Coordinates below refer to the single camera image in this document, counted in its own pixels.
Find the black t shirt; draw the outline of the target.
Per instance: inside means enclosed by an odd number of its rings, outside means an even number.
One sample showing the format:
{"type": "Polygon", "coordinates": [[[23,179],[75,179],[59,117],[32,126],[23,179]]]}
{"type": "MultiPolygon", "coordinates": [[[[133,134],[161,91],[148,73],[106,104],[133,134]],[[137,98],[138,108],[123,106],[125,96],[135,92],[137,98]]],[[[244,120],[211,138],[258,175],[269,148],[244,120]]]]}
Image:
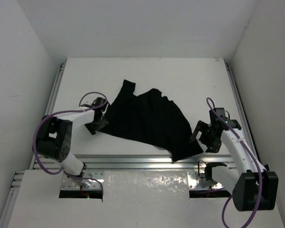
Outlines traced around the black t shirt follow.
{"type": "Polygon", "coordinates": [[[124,80],[104,115],[108,125],[101,132],[166,149],[173,162],[203,152],[190,140],[190,123],[173,101],[155,88],[138,96],[134,91],[135,83],[124,80]]]}

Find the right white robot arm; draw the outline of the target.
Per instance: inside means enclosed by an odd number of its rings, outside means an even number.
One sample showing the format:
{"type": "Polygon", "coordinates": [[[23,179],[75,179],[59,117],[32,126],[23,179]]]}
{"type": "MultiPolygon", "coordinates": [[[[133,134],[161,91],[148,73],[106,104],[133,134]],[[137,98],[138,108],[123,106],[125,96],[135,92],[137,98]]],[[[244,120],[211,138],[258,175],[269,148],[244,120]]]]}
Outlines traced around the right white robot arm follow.
{"type": "Polygon", "coordinates": [[[234,173],[223,162],[206,164],[200,178],[218,182],[227,190],[238,211],[273,210],[278,176],[268,171],[251,152],[237,120],[225,116],[224,108],[209,111],[210,123],[198,121],[191,141],[206,146],[206,152],[218,153],[224,145],[236,166],[234,173]]]}

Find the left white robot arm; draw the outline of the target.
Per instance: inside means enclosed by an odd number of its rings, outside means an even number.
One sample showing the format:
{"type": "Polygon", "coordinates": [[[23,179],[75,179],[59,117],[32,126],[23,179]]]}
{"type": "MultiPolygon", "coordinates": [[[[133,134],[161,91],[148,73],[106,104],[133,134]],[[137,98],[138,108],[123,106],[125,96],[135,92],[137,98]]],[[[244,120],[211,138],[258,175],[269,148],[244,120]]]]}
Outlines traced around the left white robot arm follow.
{"type": "Polygon", "coordinates": [[[106,97],[98,97],[91,104],[81,104],[76,110],[60,111],[43,117],[33,136],[33,153],[39,166],[50,175],[64,172],[67,176],[82,180],[85,165],[71,152],[73,131],[85,126],[92,134],[108,125],[104,117],[109,103],[106,97]],[[56,161],[60,170],[47,170],[39,156],[56,161]]]}

